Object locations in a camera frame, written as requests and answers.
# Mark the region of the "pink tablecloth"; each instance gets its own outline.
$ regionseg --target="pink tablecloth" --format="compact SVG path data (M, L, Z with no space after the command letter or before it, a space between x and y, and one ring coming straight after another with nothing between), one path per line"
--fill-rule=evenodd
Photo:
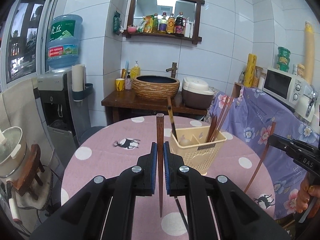
M176 128L208 125L197 120L175 117ZM164 140L170 139L171 125L164 119ZM240 189L248 184L259 157L244 142L225 132L227 141L208 170L207 176L220 174L229 177ZM151 143L156 141L156 117L145 116L114 123L90 137L73 155L63 177L61 203L64 204L93 177L118 176L123 170L136 165L138 157L150 153ZM267 197L259 205L273 217L274 188L270 175L262 164L247 194L250 198ZM137 197L132 228L132 240L188 239L173 197L164 196L163 217L159 216L158 183L152 197ZM186 214L183 197L180 203Z

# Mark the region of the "wooden frame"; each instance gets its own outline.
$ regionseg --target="wooden frame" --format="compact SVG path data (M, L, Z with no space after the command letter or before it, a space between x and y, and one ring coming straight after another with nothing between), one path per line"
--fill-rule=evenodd
M167 37L180 39L185 41L192 41L193 44L198 44L199 41L202 41L202 37L199 37L199 27L200 27L200 14L201 14L201 5L205 3L204 0L182 0L186 2L192 2L196 4L196 15L195 15L195 24L193 30L192 38L175 36L172 34L162 34L162 33L128 33L126 30L124 31L126 38L131 38L131 36L156 36L156 37ZM136 7L136 0L131 0L129 7L129 16L127 26L133 25L133 16Z

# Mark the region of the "yellow cup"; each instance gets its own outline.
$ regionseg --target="yellow cup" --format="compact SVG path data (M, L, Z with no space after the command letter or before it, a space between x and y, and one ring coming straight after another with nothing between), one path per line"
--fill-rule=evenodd
M116 89L117 89L117 91L124 90L124 78L117 78L116 79Z

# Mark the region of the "faucet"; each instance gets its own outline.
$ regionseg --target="faucet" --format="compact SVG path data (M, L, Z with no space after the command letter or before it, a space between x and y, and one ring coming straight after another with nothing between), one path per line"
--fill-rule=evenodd
M172 78L176 78L176 71L177 71L177 63L176 62L172 62L172 67L171 68L167 68L165 71L169 72L171 71L171 77Z

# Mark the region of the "deer print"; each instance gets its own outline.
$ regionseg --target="deer print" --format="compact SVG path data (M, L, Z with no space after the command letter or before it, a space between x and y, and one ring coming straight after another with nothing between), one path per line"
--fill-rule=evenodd
M140 144L141 140L139 139L125 139L125 142L123 144L119 143L118 141L115 141L112 145L113 147L121 147L121 148L127 148L127 149L134 149L134 148L139 148L138 146L134 146L134 145L131 145L131 143L137 143L137 144Z

